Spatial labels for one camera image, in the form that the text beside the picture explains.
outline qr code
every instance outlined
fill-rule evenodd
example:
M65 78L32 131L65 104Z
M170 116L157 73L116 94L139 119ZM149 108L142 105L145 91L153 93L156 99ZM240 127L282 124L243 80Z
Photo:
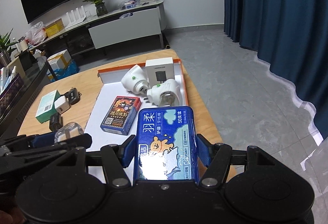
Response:
M105 121L105 124L111 124L113 122L114 118L107 118Z

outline tv stand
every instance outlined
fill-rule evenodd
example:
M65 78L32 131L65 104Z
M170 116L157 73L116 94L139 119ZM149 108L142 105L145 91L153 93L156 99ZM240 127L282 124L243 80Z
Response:
M119 18L126 13L132 13L132 15ZM75 56L115 43L158 35L160 45L164 49L162 31L165 28L164 1L158 0L131 9L116 10L101 17L88 17L82 23L61 30L34 48L43 48L49 56L63 49L68 49L71 56ZM89 37L90 46L72 51L71 41L77 39L81 33Z

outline white power adapter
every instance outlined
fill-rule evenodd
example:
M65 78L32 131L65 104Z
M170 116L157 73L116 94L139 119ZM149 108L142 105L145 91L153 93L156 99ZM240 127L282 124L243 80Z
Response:
M122 78L124 88L134 94L146 94L149 90L147 77L139 65L135 65Z
M62 114L65 111L69 110L69 108L71 107L66 99L66 97L64 95L62 95L61 97L59 97L55 103L55 109L57 110L58 113Z
M180 86L174 79L157 84L147 91L151 103L160 106L179 106L181 101Z

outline curtain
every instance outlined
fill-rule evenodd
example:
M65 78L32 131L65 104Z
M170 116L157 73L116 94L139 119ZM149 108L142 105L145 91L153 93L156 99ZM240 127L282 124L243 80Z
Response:
M225 0L226 24L228 36L257 51L272 73L293 82L297 96L315 106L314 124L327 138L328 0Z

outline gray tile floor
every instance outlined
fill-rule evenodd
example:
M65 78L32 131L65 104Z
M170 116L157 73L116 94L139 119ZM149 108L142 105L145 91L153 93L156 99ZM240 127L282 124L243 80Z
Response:
M255 61L256 52L240 48L222 30L167 38L183 60L223 141L240 150L257 145L305 178L315 191L315 224L327 224L328 140L317 147L309 134L308 111L296 107L289 89L266 75L268 68ZM105 58L99 53L78 64L85 70L154 50L159 50L156 37L140 40L133 47L127 43L117 50L108 48ZM238 173L242 171L243 167L237 167Z

